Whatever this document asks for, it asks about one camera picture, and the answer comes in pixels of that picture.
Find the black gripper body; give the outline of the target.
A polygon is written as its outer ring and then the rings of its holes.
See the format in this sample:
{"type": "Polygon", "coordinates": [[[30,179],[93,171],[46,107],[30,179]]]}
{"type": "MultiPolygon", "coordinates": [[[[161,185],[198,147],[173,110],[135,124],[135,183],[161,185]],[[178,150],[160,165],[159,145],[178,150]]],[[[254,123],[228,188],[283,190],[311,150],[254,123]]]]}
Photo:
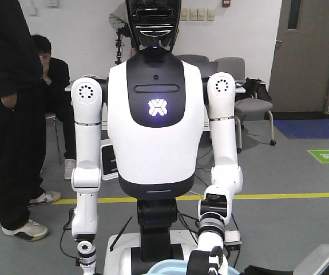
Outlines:
{"type": "Polygon", "coordinates": [[[329,274],[329,244],[319,245],[292,271],[272,270],[250,265],[245,268],[243,274],[329,274]]]}

